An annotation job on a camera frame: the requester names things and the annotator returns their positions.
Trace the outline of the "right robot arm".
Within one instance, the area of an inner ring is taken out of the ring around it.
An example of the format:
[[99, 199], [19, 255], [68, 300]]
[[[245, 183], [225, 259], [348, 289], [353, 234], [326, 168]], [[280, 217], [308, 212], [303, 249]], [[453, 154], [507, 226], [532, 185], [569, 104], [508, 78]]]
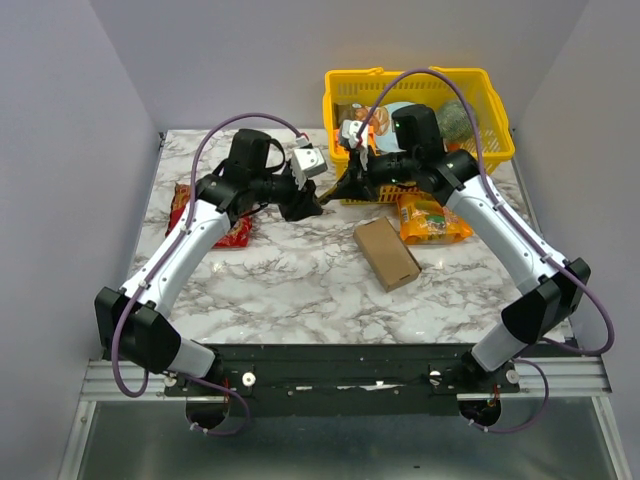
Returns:
[[577, 309], [591, 270], [584, 260], [569, 261], [547, 246], [499, 198], [469, 152], [446, 151], [431, 108], [411, 104], [397, 110], [392, 120], [398, 149], [381, 155], [357, 135], [362, 122], [342, 122], [338, 139], [349, 161], [333, 196], [372, 201], [384, 186], [413, 183], [464, 219], [498, 257], [521, 296], [502, 310], [500, 322], [460, 367], [462, 384], [480, 392], [494, 383], [497, 369]]

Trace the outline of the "aluminium frame rail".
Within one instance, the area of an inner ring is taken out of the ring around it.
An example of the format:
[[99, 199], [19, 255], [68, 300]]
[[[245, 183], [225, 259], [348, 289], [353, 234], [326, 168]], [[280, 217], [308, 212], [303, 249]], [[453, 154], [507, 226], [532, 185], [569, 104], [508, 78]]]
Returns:
[[88, 365], [63, 479], [629, 479], [601, 360], [541, 348], [470, 387], [460, 348], [225, 346], [230, 394]]

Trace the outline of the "yellow plastic shopping basket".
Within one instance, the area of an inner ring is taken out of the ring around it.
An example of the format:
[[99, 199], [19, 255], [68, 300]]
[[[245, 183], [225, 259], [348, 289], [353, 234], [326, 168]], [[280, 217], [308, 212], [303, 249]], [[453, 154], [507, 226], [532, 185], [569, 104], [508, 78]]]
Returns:
[[[406, 101], [425, 105], [436, 115], [436, 110], [450, 100], [459, 100], [469, 116], [474, 136], [460, 143], [460, 149], [476, 159], [479, 170], [492, 173], [513, 157], [515, 147], [505, 108], [483, 69], [432, 67], [428, 72], [414, 74], [381, 67], [329, 71], [325, 76], [323, 118], [336, 181], [347, 169], [349, 153], [346, 157], [336, 154], [334, 132], [344, 121], [342, 117], [350, 105], [370, 107], [362, 120], [363, 131], [380, 106]], [[381, 188], [376, 203], [391, 203], [403, 193], [418, 191], [413, 183], [387, 185]]]

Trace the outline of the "orange mango candy bag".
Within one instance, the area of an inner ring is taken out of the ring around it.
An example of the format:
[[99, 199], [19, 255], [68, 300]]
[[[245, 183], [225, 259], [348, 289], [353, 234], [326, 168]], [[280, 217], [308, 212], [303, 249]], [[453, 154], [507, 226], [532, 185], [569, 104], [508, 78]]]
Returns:
[[407, 245], [453, 244], [474, 232], [471, 226], [447, 207], [426, 194], [403, 194], [397, 200], [399, 235]]

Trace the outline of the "light blue cassava chips bag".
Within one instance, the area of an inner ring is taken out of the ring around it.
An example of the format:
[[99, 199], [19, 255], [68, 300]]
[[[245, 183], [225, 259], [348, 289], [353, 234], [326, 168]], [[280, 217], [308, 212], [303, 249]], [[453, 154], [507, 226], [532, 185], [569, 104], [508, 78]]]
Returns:
[[[378, 153], [400, 152], [396, 125], [392, 118], [394, 112], [410, 106], [411, 102], [400, 101], [378, 107], [368, 123], [368, 144]], [[342, 120], [362, 121], [369, 113], [370, 107], [354, 103], [344, 112]]]

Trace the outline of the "green netted melon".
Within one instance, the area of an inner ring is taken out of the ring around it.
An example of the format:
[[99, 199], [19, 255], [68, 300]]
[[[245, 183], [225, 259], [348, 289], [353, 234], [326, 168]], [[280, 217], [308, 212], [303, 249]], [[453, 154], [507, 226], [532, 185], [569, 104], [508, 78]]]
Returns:
[[474, 136], [469, 116], [459, 100], [450, 100], [440, 106], [436, 110], [436, 120], [441, 136], [448, 144], [460, 144]]

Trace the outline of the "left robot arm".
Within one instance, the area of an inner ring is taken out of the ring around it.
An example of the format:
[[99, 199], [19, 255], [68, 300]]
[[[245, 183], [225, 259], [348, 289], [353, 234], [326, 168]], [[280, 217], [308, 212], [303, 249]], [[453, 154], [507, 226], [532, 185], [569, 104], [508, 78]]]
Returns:
[[280, 164], [267, 166], [270, 149], [279, 145], [264, 132], [239, 130], [228, 157], [197, 181], [180, 219], [147, 263], [119, 289], [99, 291], [97, 323], [113, 361], [126, 359], [154, 374], [186, 374], [201, 395], [220, 387], [214, 351], [182, 337], [168, 318], [201, 260], [239, 220], [269, 204], [290, 222], [321, 214], [312, 180], [327, 168], [321, 151], [301, 137]]

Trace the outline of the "yellow utility knife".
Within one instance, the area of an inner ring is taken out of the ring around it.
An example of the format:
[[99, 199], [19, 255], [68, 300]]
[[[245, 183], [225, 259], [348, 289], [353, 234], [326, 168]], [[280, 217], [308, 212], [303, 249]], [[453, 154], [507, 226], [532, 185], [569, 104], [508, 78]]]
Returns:
[[318, 202], [321, 205], [326, 205], [331, 201], [341, 200], [343, 198], [342, 189], [337, 185], [334, 185], [332, 188], [324, 192], [322, 195], [318, 197]]

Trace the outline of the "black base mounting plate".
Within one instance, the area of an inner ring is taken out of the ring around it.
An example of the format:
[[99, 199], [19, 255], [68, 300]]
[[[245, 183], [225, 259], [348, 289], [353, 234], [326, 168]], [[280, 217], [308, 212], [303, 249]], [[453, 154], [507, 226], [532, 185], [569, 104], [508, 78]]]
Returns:
[[233, 345], [212, 347], [203, 383], [170, 374], [160, 396], [183, 400], [201, 425], [276, 417], [469, 415], [493, 423], [512, 395], [550, 395], [579, 360], [535, 346], [493, 373], [469, 370], [468, 344]]

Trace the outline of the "orange Scrub Daddy sponge box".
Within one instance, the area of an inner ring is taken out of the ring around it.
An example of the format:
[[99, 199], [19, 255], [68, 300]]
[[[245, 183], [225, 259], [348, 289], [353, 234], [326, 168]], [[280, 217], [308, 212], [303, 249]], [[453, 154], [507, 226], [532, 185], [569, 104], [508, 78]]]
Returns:
[[345, 120], [334, 132], [337, 155], [346, 157], [351, 150], [364, 150], [368, 146], [374, 147], [374, 134], [370, 127], [361, 131], [363, 123], [358, 120]]

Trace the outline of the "brown cardboard express box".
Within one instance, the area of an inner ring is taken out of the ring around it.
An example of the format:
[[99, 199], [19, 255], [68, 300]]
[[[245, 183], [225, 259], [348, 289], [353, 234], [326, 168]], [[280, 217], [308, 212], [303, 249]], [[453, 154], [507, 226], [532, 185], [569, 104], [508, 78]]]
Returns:
[[385, 292], [421, 274], [419, 263], [386, 217], [357, 226], [353, 238]]

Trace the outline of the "red snack bag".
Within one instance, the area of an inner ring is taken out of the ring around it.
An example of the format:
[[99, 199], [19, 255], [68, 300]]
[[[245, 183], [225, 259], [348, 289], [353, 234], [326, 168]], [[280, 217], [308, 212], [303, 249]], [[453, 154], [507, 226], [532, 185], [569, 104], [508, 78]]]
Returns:
[[226, 213], [218, 212], [215, 205], [204, 200], [195, 202], [191, 224], [186, 226], [190, 214], [191, 187], [176, 184], [170, 204], [165, 237], [171, 244], [181, 238], [177, 252], [203, 253], [206, 248], [245, 248], [249, 244], [252, 230], [250, 217], [232, 221]]

